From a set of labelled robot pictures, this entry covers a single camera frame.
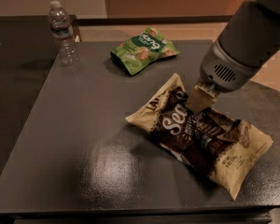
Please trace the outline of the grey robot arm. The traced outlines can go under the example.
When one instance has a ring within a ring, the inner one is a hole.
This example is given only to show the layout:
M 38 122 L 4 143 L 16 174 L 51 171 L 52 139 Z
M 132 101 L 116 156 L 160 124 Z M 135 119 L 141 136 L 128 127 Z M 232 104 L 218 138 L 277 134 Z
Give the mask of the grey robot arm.
M 280 50 L 280 0 L 244 1 L 203 57 L 189 93 L 194 113 L 237 91 Z

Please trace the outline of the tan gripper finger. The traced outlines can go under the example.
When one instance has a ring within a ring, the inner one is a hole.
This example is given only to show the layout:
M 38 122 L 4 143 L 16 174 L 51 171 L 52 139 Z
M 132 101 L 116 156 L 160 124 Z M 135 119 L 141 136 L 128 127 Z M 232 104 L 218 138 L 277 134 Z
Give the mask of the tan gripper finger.
M 217 101 L 218 91 L 214 83 L 197 83 L 189 94 L 186 107 L 198 113 Z

